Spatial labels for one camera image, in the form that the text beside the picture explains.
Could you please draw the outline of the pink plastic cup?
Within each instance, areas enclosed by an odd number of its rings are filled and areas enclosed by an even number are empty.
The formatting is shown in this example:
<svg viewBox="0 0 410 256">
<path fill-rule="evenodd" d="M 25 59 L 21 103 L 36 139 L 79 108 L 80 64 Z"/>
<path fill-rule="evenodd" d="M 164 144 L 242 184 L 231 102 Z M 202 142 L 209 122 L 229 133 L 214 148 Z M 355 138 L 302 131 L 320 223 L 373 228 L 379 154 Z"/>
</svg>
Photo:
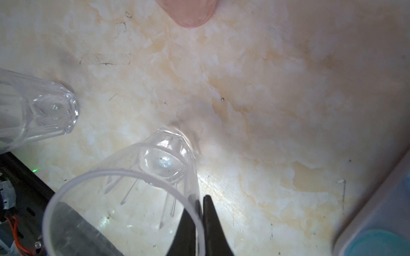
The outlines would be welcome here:
<svg viewBox="0 0 410 256">
<path fill-rule="evenodd" d="M 162 10 L 178 25 L 196 28 L 205 24 L 215 12 L 218 0 L 156 0 Z"/>
</svg>

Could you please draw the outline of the clear glass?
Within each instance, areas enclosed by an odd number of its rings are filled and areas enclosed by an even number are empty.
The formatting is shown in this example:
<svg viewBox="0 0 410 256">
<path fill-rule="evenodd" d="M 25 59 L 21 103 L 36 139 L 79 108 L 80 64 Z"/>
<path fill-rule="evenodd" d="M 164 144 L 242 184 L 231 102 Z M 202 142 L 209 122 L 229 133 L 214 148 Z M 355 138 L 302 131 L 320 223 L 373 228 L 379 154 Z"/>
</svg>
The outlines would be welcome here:
<svg viewBox="0 0 410 256">
<path fill-rule="evenodd" d="M 1 69 L 1 153 L 71 133 L 79 111 L 60 83 Z"/>
<path fill-rule="evenodd" d="M 205 235 L 196 162 L 188 138 L 159 129 L 64 184 L 43 216 L 50 256 L 166 256 L 184 209 Z"/>
</svg>

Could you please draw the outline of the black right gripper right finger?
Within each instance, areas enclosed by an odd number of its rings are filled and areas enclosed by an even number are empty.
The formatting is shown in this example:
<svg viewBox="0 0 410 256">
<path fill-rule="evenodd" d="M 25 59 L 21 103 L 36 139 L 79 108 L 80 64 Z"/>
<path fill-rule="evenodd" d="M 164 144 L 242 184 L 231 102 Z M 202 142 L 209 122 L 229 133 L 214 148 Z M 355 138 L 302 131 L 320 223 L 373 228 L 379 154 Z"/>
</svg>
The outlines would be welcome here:
<svg viewBox="0 0 410 256">
<path fill-rule="evenodd" d="M 204 197 L 203 207 L 202 223 L 205 230 L 206 256 L 234 256 L 224 235 L 222 225 L 210 195 Z"/>
</svg>

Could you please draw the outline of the lilac plastic tray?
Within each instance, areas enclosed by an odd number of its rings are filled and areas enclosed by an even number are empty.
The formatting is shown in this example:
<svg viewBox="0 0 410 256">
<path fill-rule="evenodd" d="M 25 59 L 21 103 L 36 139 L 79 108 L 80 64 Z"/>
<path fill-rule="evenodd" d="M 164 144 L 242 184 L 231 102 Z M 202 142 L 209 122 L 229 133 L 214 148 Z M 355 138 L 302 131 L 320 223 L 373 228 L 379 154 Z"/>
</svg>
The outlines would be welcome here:
<svg viewBox="0 0 410 256">
<path fill-rule="evenodd" d="M 344 256 L 350 243 L 368 230 L 383 229 L 410 241 L 410 155 L 406 153 L 338 237 L 333 255 Z"/>
</svg>

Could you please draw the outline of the teal dimpled plastic cup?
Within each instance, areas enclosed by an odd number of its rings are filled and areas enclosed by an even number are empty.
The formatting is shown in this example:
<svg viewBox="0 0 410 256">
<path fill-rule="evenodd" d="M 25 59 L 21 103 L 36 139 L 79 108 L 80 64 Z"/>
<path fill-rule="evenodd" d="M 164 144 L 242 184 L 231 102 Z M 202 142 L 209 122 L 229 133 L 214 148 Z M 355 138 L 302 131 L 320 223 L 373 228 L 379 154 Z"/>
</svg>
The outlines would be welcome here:
<svg viewBox="0 0 410 256">
<path fill-rule="evenodd" d="M 383 229 L 365 231 L 347 247 L 345 256 L 409 256 L 410 242 Z"/>
</svg>

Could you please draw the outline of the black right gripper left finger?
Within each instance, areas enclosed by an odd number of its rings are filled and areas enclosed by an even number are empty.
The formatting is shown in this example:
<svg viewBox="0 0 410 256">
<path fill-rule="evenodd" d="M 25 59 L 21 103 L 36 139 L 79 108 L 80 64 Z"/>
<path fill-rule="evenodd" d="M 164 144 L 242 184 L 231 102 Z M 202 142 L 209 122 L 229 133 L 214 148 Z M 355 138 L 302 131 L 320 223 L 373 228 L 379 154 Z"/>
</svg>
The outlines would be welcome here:
<svg viewBox="0 0 410 256">
<path fill-rule="evenodd" d="M 195 224 L 184 209 L 174 240 L 166 256 L 195 256 L 196 255 L 196 228 Z"/>
</svg>

